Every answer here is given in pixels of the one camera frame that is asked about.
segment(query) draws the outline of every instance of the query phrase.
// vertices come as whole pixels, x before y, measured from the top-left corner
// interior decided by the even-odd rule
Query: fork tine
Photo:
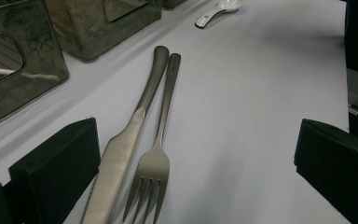
[[[159,182],[156,213],[153,220],[153,224],[156,224],[159,212],[161,211],[162,203],[164,202],[165,192],[167,191],[167,181],[168,179],[166,181],[160,180]]]
[[[141,192],[139,194],[139,202],[138,202],[138,205],[136,206],[135,215],[133,216],[132,223],[135,222],[135,219],[138,216],[139,210],[141,210],[142,204],[144,202],[144,196],[146,194],[147,187],[149,185],[150,185],[150,180],[144,179],[142,185],[139,187]]]
[[[145,216],[144,216],[144,224],[146,222],[146,218],[149,215],[149,209],[150,209],[150,205],[153,202],[153,197],[155,192],[157,191],[157,187],[158,187],[158,181],[152,181],[152,184],[150,185],[150,192],[149,192],[149,199],[147,200],[147,206],[146,206],[146,210],[145,210]]]
[[[136,193],[138,192],[138,189],[142,186],[143,182],[144,180],[139,178],[137,175],[133,178],[130,195],[127,199],[126,208],[124,209],[123,222],[126,220],[127,214],[130,212],[130,208],[132,206],[133,200],[135,199]]]

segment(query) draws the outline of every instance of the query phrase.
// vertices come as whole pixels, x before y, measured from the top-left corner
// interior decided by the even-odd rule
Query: fork head
[[[145,224],[150,207],[154,201],[155,195],[157,194],[156,213],[153,220],[153,223],[156,224],[159,212],[161,211],[162,203],[164,201],[165,192],[167,190],[169,174],[170,160],[167,155],[165,155],[161,147],[153,147],[142,156],[139,160],[135,176],[132,180],[130,195],[127,200],[126,208],[124,209],[123,222],[130,211],[135,196],[139,192],[139,200],[132,222],[135,222],[144,201],[147,200],[143,222]]]

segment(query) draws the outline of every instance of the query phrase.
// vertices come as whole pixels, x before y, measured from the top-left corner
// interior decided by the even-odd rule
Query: fork handle
[[[158,84],[164,74],[169,55],[170,52],[166,47],[155,47],[152,70],[150,72],[149,79],[147,80],[144,93],[136,106],[136,110],[143,108],[145,110],[145,115],[147,114],[147,111],[152,103],[153,96],[157,91]]]
[[[159,115],[157,141],[162,146],[162,137],[164,135],[165,123],[170,110],[173,89],[175,87],[176,78],[178,76],[179,65],[181,61],[180,54],[173,53],[168,60],[167,76],[165,78],[164,94],[162,96],[162,106]]]

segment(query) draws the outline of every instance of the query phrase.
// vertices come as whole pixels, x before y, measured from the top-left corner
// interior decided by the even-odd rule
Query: white tablecloth
[[[196,19],[216,4],[187,0],[163,11],[94,63],[64,54],[70,79],[0,122],[0,182],[9,181],[14,161],[81,119],[97,119],[104,151],[129,121],[153,49],[163,45],[182,63],[164,140],[171,172],[158,223],[348,223],[293,163],[302,119],[348,130],[345,3],[249,0],[198,29]],[[161,87],[110,223],[122,223],[137,162],[154,143]],[[65,223],[80,222],[89,193]]]

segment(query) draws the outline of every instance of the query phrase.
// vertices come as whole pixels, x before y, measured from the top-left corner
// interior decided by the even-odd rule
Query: knife handle
[[[136,106],[136,110],[143,108],[145,110],[145,114],[147,113],[152,103],[152,99],[156,94],[158,84],[161,81],[162,75],[164,74],[169,56],[170,52],[166,47],[157,46],[155,48],[152,70],[150,72],[149,79],[147,80],[144,93],[142,94],[141,99]]]

